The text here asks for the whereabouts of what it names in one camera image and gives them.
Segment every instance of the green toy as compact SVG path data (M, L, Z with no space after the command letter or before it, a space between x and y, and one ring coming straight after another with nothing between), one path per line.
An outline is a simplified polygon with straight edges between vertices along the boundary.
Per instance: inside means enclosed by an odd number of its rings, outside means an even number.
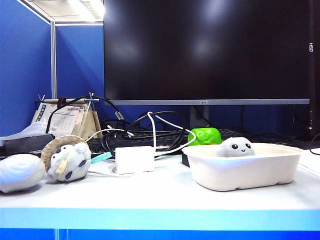
M196 136L196 139L189 144L189 146L194 145L212 145L212 144L221 144L222 139L218 129L214 127L203 127L203 128L194 128L191 130ZM188 141L193 139L193 135L189 133Z

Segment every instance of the white power adapter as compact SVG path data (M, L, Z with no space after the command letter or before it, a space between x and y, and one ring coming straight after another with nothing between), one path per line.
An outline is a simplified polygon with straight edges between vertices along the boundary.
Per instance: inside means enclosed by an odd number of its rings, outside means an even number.
M152 146L115 148L117 174L133 174L155 170L155 149Z

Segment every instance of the white tray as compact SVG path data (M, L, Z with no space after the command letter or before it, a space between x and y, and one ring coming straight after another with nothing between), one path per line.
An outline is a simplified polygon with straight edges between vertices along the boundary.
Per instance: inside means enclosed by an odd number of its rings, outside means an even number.
M215 191L291 183L303 151L271 143L252 143L253 156L218 157L219 147L195 145L182 149L188 157L193 179Z

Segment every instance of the stuffed animal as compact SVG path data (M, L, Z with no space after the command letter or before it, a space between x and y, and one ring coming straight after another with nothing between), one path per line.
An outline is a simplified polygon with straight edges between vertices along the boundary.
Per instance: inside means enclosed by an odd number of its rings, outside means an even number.
M0 161L0 191L11 193L35 186L46 174L36 155L16 154Z
M220 144L217 157L243 157L255 155L252 143L245 137L230 137Z
M70 182L87 174L91 165L91 151L79 136L57 137L41 153L48 176L53 180Z
M91 151L84 142L67 144L58 148L51 156L48 175L61 182L80 179L91 165Z

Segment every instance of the monitor stand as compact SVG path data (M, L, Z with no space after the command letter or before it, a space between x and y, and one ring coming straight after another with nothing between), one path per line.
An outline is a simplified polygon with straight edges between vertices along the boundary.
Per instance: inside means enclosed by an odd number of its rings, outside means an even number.
M197 109L203 114L203 116L209 120L209 107L206 106L196 106ZM197 113L197 111L190 106L190 128L205 128L207 125L209 125L203 118Z

